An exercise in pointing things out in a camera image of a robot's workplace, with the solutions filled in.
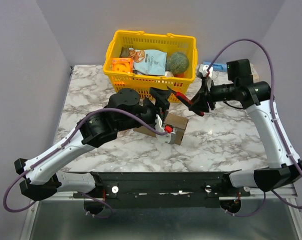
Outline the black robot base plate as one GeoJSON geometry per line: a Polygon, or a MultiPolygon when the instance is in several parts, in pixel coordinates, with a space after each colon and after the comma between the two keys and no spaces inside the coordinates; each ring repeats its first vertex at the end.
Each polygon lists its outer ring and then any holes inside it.
{"type": "Polygon", "coordinates": [[[222,201],[248,197],[226,179],[227,172],[92,172],[88,195],[114,209],[219,208],[222,201]]]}

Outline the brown cardboard express box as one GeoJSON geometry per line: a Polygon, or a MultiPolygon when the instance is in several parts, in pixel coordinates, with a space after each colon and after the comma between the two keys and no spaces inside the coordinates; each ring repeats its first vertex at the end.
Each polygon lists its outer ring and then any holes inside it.
{"type": "Polygon", "coordinates": [[[133,130],[135,132],[151,136],[154,138],[157,138],[159,142],[164,143],[164,144],[175,144],[175,145],[181,145],[184,133],[186,130],[188,124],[188,119],[182,116],[178,116],[172,113],[168,113],[168,115],[165,118],[165,121],[163,125],[170,126],[173,129],[173,136],[171,137],[170,140],[168,140],[168,137],[164,136],[158,136],[155,133],[151,132],[149,129],[147,129],[145,126],[141,126],[138,128],[134,128],[133,130]]]}

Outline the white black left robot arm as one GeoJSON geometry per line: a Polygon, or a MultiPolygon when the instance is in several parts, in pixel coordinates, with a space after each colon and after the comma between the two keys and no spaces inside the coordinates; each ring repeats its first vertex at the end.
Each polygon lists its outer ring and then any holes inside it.
{"type": "Polygon", "coordinates": [[[102,186],[91,173],[69,173],[61,169],[79,156],[117,138],[118,132],[145,126],[158,137],[170,140],[163,121],[168,114],[170,90],[152,87],[155,102],[145,98],[140,102],[137,91],[121,89],[108,104],[88,113],[76,127],[51,148],[29,160],[18,159],[14,166],[23,177],[19,184],[22,195],[41,201],[57,192],[79,192],[95,198],[102,186]]]}

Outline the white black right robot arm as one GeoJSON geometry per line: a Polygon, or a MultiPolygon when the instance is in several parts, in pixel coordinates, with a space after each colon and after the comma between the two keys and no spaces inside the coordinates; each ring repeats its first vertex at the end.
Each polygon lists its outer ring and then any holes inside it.
{"type": "Polygon", "coordinates": [[[254,82],[248,59],[227,63],[229,84],[215,85],[211,73],[208,65],[199,66],[197,77],[201,78],[202,85],[192,98],[189,110],[208,113],[217,102],[240,102],[255,124],[268,161],[268,167],[263,169],[228,173],[227,180],[221,182],[222,193],[232,196],[241,187],[268,192],[297,181],[302,173],[302,160],[291,146],[279,116],[272,116],[269,84],[254,82]]]}

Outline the red black utility knife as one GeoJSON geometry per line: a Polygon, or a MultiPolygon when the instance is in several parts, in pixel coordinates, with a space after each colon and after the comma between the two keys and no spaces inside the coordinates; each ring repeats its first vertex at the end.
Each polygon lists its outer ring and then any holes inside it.
{"type": "MultiPolygon", "coordinates": [[[[188,109],[191,107],[191,105],[193,104],[193,102],[191,100],[189,100],[184,94],[182,94],[179,91],[174,91],[171,88],[169,88],[167,86],[167,89],[170,90],[172,92],[172,94],[182,103],[184,104],[188,109]]],[[[193,113],[195,113],[196,115],[203,117],[204,116],[204,112],[202,111],[192,111],[193,113]]]]}

